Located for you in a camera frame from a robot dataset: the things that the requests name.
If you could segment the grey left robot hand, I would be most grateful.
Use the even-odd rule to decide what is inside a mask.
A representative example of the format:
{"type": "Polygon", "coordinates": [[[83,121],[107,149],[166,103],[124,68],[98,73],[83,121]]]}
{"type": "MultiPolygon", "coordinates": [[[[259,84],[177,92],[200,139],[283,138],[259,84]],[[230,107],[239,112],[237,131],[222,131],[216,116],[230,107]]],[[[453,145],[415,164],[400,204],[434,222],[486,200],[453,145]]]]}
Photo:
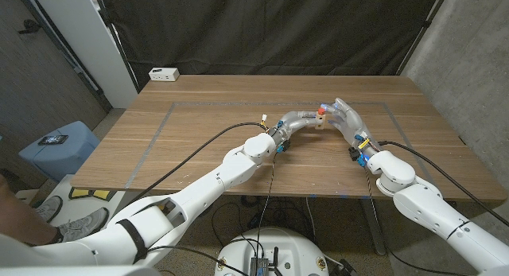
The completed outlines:
{"type": "Polygon", "coordinates": [[[274,140],[276,148],[290,140],[291,135],[306,126],[317,129],[324,127],[325,116],[317,111],[290,111],[283,115],[278,123],[270,128],[268,135],[274,140]]]}

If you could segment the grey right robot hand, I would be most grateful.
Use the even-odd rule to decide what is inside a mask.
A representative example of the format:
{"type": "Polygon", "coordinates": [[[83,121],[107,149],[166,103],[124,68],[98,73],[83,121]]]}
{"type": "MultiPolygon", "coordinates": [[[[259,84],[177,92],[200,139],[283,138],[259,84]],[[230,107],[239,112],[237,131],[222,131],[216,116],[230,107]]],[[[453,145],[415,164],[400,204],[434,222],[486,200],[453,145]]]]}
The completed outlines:
{"type": "Polygon", "coordinates": [[[366,139],[369,139],[369,142],[360,148],[361,152],[371,157],[380,151],[377,141],[372,137],[362,118],[345,101],[336,98],[333,105],[322,103],[321,108],[333,117],[328,122],[343,135],[350,146],[358,149],[366,139]]]}

